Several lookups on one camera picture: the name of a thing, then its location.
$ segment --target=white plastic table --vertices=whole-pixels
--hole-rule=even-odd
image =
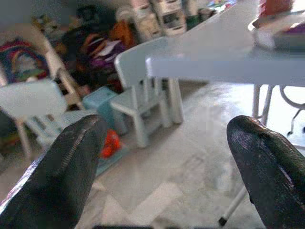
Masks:
[[[266,124],[272,90],[280,85],[281,95],[290,105],[285,86],[305,87],[305,52],[273,52],[254,45],[248,24],[258,14],[258,0],[238,0],[226,12],[212,17],[179,37],[169,39],[168,46],[146,58],[149,77],[253,83],[253,117]],[[296,0],[294,10],[305,8],[304,0]],[[259,93],[268,84],[263,114],[259,116]],[[225,223],[247,193],[240,191],[222,216]]]

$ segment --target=floor tile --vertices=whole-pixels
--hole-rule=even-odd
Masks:
[[[138,225],[149,225],[181,195],[181,190],[174,183],[163,183],[128,216],[128,219]]]

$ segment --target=white chair seat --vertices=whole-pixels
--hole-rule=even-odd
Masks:
[[[113,98],[111,100],[111,106],[127,115],[132,115],[134,113],[143,114],[156,106],[160,102],[160,99],[165,98],[164,91],[160,92],[159,95],[155,95],[153,91],[150,91],[148,92],[149,101],[146,102],[142,87],[140,87],[139,95],[140,96],[137,97],[137,109],[134,108],[131,89]]]

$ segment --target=table leg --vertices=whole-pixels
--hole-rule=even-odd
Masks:
[[[267,120],[268,120],[268,114],[269,114],[269,109],[270,109],[270,103],[271,103],[271,97],[272,97],[272,91],[274,89],[274,85],[269,85],[268,86],[268,92],[267,92],[267,97],[265,100],[265,106],[263,110],[263,116],[262,116],[262,123],[264,125],[267,125]]]
[[[253,92],[253,107],[252,107],[252,117],[258,118],[259,112],[259,95],[261,91],[261,85],[254,85],[254,92]]]
[[[259,114],[259,98],[260,98],[260,91],[262,85],[254,85],[254,93],[253,93],[253,106],[252,106],[252,117],[258,118]],[[227,208],[223,216],[218,220],[220,226],[224,226],[230,216],[235,212],[238,208],[239,204],[242,202],[244,197],[247,195],[248,191],[245,186],[239,191],[237,196],[231,202],[230,206]]]
[[[173,122],[180,124],[183,122],[183,107],[179,81],[176,79],[169,79],[168,86],[173,113]]]

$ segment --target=orange toy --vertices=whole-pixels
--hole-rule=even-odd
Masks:
[[[125,21],[116,23],[109,33],[110,40],[120,40],[127,49],[135,46],[135,40],[132,32]]]
[[[114,130],[108,129],[105,146],[101,151],[100,158],[109,158],[120,148],[121,143],[118,134]]]

